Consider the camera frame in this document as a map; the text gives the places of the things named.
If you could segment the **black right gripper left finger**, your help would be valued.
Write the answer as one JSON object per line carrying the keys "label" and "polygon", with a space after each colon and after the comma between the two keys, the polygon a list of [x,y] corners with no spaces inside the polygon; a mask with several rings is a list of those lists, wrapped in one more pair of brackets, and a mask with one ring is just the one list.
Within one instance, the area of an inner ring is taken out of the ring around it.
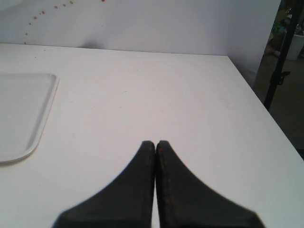
{"label": "black right gripper left finger", "polygon": [[104,189],[64,211],[55,228],[149,228],[152,224],[155,146],[143,141],[125,169]]}

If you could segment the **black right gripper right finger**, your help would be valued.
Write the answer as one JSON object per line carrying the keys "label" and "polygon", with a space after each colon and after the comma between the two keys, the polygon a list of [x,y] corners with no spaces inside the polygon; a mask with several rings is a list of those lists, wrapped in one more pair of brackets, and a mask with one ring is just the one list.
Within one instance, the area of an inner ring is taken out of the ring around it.
{"label": "black right gripper right finger", "polygon": [[259,216],[199,180],[168,141],[156,147],[155,178],[162,228],[262,228]]}

